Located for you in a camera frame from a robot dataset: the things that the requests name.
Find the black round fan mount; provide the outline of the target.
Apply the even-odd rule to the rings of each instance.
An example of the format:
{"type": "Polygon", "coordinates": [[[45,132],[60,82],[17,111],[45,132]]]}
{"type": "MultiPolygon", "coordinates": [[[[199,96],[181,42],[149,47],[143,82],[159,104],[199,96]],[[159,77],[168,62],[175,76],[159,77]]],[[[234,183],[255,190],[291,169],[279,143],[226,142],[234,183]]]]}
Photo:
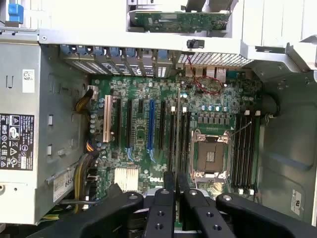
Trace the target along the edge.
{"type": "Polygon", "coordinates": [[[262,97],[262,110],[266,115],[272,115],[273,117],[278,117],[280,115],[280,101],[279,98],[269,92],[265,92],[262,97]]]}

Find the long black expansion slot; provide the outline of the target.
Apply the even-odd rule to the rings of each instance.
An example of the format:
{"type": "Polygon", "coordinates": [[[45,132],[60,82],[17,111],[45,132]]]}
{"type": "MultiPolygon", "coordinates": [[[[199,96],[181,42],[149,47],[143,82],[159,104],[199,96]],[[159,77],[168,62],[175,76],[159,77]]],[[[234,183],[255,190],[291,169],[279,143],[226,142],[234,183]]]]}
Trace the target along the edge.
{"type": "Polygon", "coordinates": [[[127,101],[127,121],[126,121],[126,147],[131,146],[131,127],[132,127],[132,100],[127,101]]]}
{"type": "Polygon", "coordinates": [[[160,125],[159,125],[159,140],[158,140],[158,147],[160,150],[163,149],[163,139],[164,139],[164,123],[165,123],[165,107],[166,107],[166,102],[161,101],[160,105],[160,125]]]}
{"type": "Polygon", "coordinates": [[[116,137],[115,144],[118,148],[120,146],[120,134],[121,134],[121,104],[122,101],[120,98],[116,100],[116,137]]]}

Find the beige expansion slot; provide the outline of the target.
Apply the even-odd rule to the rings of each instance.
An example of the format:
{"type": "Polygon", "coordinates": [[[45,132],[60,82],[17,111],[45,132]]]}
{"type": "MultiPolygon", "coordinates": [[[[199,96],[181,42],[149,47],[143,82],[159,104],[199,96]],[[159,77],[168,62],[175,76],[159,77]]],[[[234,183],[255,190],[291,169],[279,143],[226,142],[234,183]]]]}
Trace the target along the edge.
{"type": "Polygon", "coordinates": [[[104,127],[103,127],[103,142],[111,141],[111,113],[112,113],[112,96],[105,95],[104,104],[104,127]]]}

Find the white certification sticker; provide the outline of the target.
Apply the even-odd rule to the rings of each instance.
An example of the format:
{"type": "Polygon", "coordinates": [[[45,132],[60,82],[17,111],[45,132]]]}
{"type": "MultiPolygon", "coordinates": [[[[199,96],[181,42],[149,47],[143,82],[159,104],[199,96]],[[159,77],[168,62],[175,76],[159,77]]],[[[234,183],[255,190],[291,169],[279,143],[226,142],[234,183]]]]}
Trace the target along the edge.
{"type": "Polygon", "coordinates": [[[302,211],[302,194],[294,189],[292,190],[290,210],[300,217],[302,211]]]}

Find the silver finned chipset heatsink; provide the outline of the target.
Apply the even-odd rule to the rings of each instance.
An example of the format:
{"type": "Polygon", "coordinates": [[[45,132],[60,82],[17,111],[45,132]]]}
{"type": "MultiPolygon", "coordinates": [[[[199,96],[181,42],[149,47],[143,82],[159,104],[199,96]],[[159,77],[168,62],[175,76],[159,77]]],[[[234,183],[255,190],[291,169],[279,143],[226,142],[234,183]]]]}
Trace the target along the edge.
{"type": "Polygon", "coordinates": [[[138,169],[116,168],[114,170],[114,183],[118,184],[124,192],[138,191],[138,169]]]}

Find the blue plastic latch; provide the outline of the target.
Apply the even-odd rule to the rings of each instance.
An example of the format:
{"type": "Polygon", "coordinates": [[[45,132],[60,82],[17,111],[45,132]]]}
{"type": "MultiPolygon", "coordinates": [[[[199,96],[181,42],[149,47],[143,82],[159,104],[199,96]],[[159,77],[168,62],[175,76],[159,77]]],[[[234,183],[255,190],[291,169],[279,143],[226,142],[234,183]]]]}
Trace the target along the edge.
{"type": "Polygon", "coordinates": [[[8,5],[9,21],[23,24],[24,23],[24,7],[17,3],[10,3],[8,5]]]}

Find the black RAM slot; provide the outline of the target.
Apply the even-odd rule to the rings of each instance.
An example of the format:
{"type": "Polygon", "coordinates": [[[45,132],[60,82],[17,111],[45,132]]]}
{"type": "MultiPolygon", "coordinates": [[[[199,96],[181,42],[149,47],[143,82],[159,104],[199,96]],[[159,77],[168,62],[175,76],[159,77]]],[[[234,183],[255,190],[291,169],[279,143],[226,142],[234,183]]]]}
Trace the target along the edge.
{"type": "Polygon", "coordinates": [[[183,143],[185,131],[186,114],[183,113],[181,117],[181,131],[180,131],[180,152],[179,152],[179,171],[183,172],[183,143]]]}
{"type": "Polygon", "coordinates": [[[239,150],[239,132],[241,125],[241,116],[237,115],[236,117],[236,133],[234,134],[234,160],[233,160],[233,169],[232,169],[232,184],[235,187],[237,184],[237,169],[238,169],[238,150],[239,150]]]}
{"type": "Polygon", "coordinates": [[[173,122],[173,142],[172,142],[172,162],[173,162],[173,166],[172,166],[172,170],[175,171],[175,150],[176,150],[176,127],[177,127],[177,112],[173,113],[173,118],[174,118],[174,122],[173,122]]]}
{"type": "Polygon", "coordinates": [[[249,134],[250,134],[250,119],[248,118],[248,126],[246,127],[246,131],[245,131],[245,136],[246,136],[246,143],[245,143],[245,164],[244,164],[244,178],[243,178],[243,182],[244,182],[244,187],[246,187],[247,185],[247,179],[248,179],[248,163],[249,163],[249,158],[248,158],[248,153],[249,153],[249,134]]]}
{"type": "Polygon", "coordinates": [[[185,172],[188,172],[189,162],[188,162],[188,154],[189,154],[189,144],[190,144],[190,120],[191,113],[187,112],[186,115],[186,141],[185,141],[185,172]]]}
{"type": "Polygon", "coordinates": [[[172,138],[173,138],[173,121],[174,115],[170,115],[169,143],[168,143],[168,171],[172,170],[172,138]]]}
{"type": "MultiPolygon", "coordinates": [[[[246,120],[241,117],[241,127],[246,125],[246,120]]],[[[243,173],[244,173],[244,147],[245,147],[245,132],[242,130],[239,132],[239,175],[237,176],[237,184],[242,186],[243,183],[243,173]]]]}
{"type": "Polygon", "coordinates": [[[253,169],[253,160],[254,160],[254,134],[255,134],[255,118],[252,117],[251,124],[251,134],[250,134],[250,161],[249,161],[249,177],[248,177],[248,186],[252,186],[252,169],[253,169]]]}

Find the blue expansion slot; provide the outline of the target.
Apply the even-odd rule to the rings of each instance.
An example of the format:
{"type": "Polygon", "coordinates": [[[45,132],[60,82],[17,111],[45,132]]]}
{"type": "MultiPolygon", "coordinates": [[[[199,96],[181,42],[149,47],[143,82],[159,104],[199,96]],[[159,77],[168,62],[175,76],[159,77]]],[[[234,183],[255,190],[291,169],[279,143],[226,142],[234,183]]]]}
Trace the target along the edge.
{"type": "Polygon", "coordinates": [[[151,99],[149,102],[148,143],[147,143],[147,149],[149,151],[153,149],[154,130],[155,130],[155,101],[151,99]]]}

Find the white barcode sticker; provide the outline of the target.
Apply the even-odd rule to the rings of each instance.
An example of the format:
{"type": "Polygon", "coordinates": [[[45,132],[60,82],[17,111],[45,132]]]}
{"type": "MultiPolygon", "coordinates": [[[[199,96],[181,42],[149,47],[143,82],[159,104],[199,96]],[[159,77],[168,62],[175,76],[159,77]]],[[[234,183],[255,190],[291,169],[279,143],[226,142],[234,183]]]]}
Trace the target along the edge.
{"type": "Polygon", "coordinates": [[[23,93],[35,92],[35,70],[34,69],[22,70],[22,92],[23,93]]]}

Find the metal CPU socket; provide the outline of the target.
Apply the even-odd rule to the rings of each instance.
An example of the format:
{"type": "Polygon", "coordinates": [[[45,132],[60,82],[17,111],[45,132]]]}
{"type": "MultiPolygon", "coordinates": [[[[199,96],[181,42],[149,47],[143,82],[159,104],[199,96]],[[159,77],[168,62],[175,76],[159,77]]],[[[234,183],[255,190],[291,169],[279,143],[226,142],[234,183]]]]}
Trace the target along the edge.
{"type": "Polygon", "coordinates": [[[191,135],[190,177],[193,182],[222,182],[229,176],[230,132],[203,134],[194,129],[191,135]]]}

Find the metal rear port block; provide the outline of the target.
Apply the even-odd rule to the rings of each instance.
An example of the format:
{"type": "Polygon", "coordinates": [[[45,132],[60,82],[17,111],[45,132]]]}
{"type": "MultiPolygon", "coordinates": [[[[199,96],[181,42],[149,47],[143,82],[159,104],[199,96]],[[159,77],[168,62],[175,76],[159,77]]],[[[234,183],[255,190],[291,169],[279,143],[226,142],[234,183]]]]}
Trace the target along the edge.
{"type": "Polygon", "coordinates": [[[215,78],[221,83],[226,81],[227,70],[222,67],[211,67],[211,66],[198,66],[186,64],[184,66],[184,76],[192,78],[196,82],[215,78]]]}

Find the white numbered sticker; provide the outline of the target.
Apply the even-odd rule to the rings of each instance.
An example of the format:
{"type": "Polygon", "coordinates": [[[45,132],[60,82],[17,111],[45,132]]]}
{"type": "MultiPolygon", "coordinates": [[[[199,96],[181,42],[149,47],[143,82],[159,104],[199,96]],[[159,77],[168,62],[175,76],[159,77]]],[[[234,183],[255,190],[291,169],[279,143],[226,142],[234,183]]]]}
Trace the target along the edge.
{"type": "Polygon", "coordinates": [[[74,171],[69,170],[57,177],[53,182],[53,202],[57,202],[61,197],[73,188],[74,171]]]}

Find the grey power supply unit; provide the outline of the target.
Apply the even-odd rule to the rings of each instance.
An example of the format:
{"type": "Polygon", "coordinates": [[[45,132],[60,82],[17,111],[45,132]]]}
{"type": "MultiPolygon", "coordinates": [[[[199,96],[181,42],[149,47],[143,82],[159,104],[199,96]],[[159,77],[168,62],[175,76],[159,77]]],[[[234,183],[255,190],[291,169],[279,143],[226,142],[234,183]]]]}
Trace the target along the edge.
{"type": "Polygon", "coordinates": [[[0,170],[0,223],[36,224],[52,207],[53,182],[75,170],[86,119],[75,112],[86,75],[59,59],[57,47],[0,44],[0,114],[34,116],[32,171],[0,170]],[[22,92],[22,70],[35,70],[35,92],[22,92]]]}

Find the grey open PC case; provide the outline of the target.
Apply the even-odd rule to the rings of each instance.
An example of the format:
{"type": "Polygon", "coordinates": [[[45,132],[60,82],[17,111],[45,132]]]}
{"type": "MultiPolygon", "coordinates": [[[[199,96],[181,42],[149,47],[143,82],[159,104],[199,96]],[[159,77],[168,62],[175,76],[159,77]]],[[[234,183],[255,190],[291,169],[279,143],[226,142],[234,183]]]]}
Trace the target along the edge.
{"type": "Polygon", "coordinates": [[[97,99],[96,78],[123,76],[169,78],[184,73],[186,64],[246,72],[280,101],[280,115],[264,114],[262,100],[256,164],[256,199],[249,199],[311,225],[317,224],[317,37],[285,48],[248,46],[230,38],[168,33],[60,31],[0,27],[0,44],[57,47],[59,59],[86,75],[87,90],[75,112],[86,119],[84,152],[75,166],[73,189],[35,225],[57,220],[65,202],[72,211],[88,209],[93,198],[98,151],[87,149],[90,106],[97,99]],[[191,39],[203,49],[188,49],[191,39]],[[292,190],[302,194],[300,217],[290,210],[292,190]]]}

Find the black intrusion switch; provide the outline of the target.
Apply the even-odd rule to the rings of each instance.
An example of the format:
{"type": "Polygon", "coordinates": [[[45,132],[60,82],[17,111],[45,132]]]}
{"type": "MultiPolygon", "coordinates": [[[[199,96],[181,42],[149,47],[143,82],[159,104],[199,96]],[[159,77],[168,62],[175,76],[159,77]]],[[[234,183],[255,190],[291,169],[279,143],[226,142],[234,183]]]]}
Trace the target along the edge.
{"type": "Polygon", "coordinates": [[[204,40],[191,39],[186,42],[188,49],[203,49],[205,47],[204,40]]]}

